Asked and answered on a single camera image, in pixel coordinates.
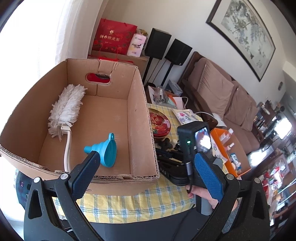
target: blue gripper pad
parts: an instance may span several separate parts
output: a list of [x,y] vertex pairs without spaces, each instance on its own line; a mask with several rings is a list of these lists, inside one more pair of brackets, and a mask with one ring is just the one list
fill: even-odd
[[200,153],[195,155],[194,165],[212,198],[220,202],[224,196],[222,183]]
[[72,191],[71,196],[73,200],[83,197],[87,187],[89,186],[92,178],[98,170],[101,163],[100,154],[92,151],[83,161],[78,164],[70,173],[69,187]]

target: human hand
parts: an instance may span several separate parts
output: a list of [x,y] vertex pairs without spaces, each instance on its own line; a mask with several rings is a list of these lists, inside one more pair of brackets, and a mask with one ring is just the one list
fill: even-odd
[[[212,208],[213,209],[215,209],[215,207],[218,204],[218,200],[217,199],[213,199],[211,197],[211,194],[209,193],[209,191],[207,189],[205,189],[205,188],[201,188],[201,187],[198,187],[198,186],[192,186],[191,193],[189,193],[187,196],[189,198],[194,198],[194,194],[197,195],[197,196],[200,196],[200,197],[202,197],[204,199],[207,199],[209,201],[209,203],[212,205]],[[234,206],[232,208],[232,211],[234,209],[236,209],[237,205],[238,205],[238,202],[236,200],[235,201],[235,204],[234,204]]]

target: framed painting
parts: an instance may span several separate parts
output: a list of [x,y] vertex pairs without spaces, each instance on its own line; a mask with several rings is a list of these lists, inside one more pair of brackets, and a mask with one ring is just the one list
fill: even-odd
[[276,47],[250,1],[217,0],[206,23],[238,51],[261,81]]

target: sofa armrest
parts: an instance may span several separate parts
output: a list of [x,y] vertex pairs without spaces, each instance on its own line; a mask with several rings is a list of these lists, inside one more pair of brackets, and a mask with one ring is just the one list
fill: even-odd
[[[187,80],[183,79],[182,83],[184,84],[184,91],[186,92],[188,97],[194,102],[194,104],[197,105],[199,111],[213,115],[206,101],[201,97],[197,90],[195,90]],[[201,113],[202,119],[209,124],[210,130],[212,130],[217,126],[218,121],[210,115]]]

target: camera screen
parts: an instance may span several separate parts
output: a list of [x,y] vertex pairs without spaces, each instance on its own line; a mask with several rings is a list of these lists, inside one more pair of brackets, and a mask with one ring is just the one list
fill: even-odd
[[207,128],[203,128],[195,133],[196,151],[203,151],[206,153],[211,149],[211,138],[207,131]]

